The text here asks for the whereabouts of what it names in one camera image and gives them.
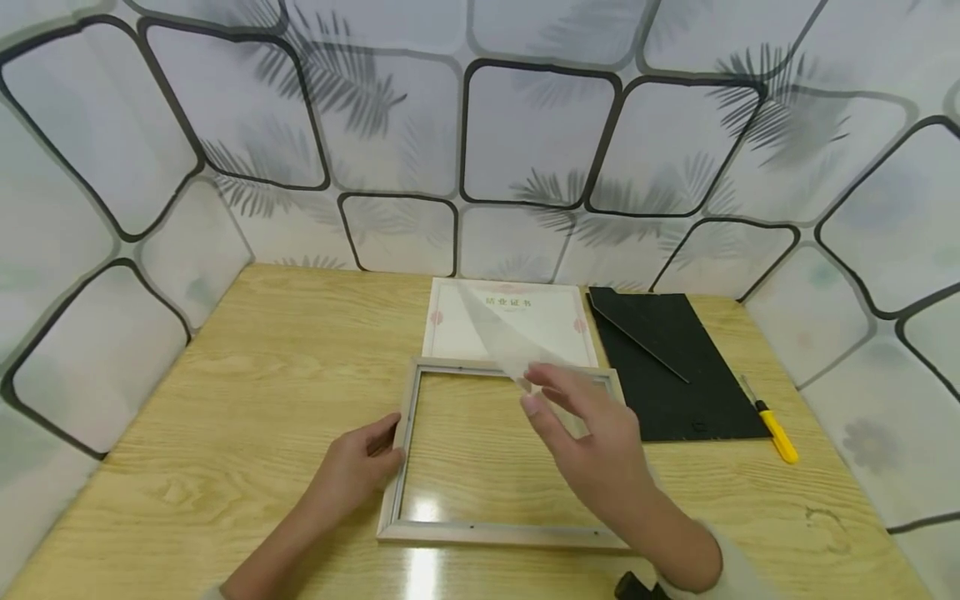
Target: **picture frame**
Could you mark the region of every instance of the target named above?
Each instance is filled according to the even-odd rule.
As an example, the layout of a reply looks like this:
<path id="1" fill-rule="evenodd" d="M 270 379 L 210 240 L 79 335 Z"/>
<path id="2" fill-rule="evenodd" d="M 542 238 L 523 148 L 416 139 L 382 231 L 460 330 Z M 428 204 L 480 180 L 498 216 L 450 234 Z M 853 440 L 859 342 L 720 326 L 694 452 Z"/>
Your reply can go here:
<path id="1" fill-rule="evenodd" d="M 615 370 L 589 367 L 576 367 L 576 369 L 602 381 L 610 395 L 624 403 L 623 391 Z M 394 447 L 402 447 L 408 457 L 417 414 L 420 377 L 428 372 L 508 377 L 492 362 L 414 357 L 411 360 L 409 376 L 400 403 L 400 420 L 396 424 L 394 436 Z M 579 427 L 584 428 L 579 435 L 586 435 L 586 427 L 579 419 L 575 420 L 579 422 Z M 568 421 L 565 421 L 564 425 L 567 429 L 578 426 Z M 376 530 L 376 538 L 379 541 L 630 551 L 623 540 L 609 529 L 601 527 L 552 527 L 475 521 L 428 522 L 400 518 L 400 503 L 406 475 L 407 464 L 404 463 L 384 491 Z"/>

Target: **patterned wall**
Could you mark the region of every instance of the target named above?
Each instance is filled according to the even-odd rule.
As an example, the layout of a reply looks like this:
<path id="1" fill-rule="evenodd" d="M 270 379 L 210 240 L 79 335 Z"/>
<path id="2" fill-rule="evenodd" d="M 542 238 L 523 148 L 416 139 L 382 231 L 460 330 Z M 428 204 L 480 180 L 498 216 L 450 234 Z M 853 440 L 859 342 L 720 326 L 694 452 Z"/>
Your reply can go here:
<path id="1" fill-rule="evenodd" d="M 0 427 L 41 447 L 21 464 L 0 438 L 0 521 L 25 539 L 246 240 L 261 262 L 743 300 L 931 591 L 960 594 L 956 0 L 0 16 Z M 63 483 L 30 521 L 38 468 Z"/>

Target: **left hand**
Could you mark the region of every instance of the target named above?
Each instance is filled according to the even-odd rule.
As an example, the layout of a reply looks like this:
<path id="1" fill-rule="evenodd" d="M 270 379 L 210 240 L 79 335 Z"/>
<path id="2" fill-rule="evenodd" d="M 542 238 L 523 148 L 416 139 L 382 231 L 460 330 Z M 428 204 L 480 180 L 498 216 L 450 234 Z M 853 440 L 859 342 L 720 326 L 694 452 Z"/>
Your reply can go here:
<path id="1" fill-rule="evenodd" d="M 355 511 L 403 464 L 403 448 L 393 448 L 400 413 L 348 431 L 330 444 L 295 512 L 322 530 L 332 529 Z"/>

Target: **black object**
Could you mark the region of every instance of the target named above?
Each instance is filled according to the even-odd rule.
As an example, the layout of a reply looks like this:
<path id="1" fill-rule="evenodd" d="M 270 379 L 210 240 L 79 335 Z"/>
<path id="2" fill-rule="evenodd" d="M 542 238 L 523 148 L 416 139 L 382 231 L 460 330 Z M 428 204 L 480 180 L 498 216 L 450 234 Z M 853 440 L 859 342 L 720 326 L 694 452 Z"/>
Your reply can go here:
<path id="1" fill-rule="evenodd" d="M 670 600 L 660 584 L 656 584 L 653 591 L 650 591 L 636 578 L 633 571 L 623 574 L 613 590 L 613 597 L 616 600 Z"/>
<path id="2" fill-rule="evenodd" d="M 591 287 L 589 300 L 645 442 L 770 438 L 686 296 Z"/>

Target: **sleeve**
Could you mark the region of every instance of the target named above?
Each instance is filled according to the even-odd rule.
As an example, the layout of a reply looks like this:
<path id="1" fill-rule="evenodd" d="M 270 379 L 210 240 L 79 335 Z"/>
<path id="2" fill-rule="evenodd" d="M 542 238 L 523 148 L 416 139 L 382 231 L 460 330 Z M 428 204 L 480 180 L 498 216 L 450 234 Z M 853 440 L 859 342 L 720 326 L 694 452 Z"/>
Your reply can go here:
<path id="1" fill-rule="evenodd" d="M 210 588 L 200 597 L 200 600 L 226 600 L 224 594 L 220 593 L 220 585 Z"/>
<path id="2" fill-rule="evenodd" d="M 754 567 L 743 555 L 739 548 L 721 536 L 712 527 L 704 523 L 720 546 L 720 555 L 723 557 L 723 570 L 716 586 L 701 593 L 693 593 L 675 588 L 657 573 L 657 582 L 666 595 L 672 600 L 754 600 L 772 599 L 777 595 L 773 589 L 757 577 Z"/>

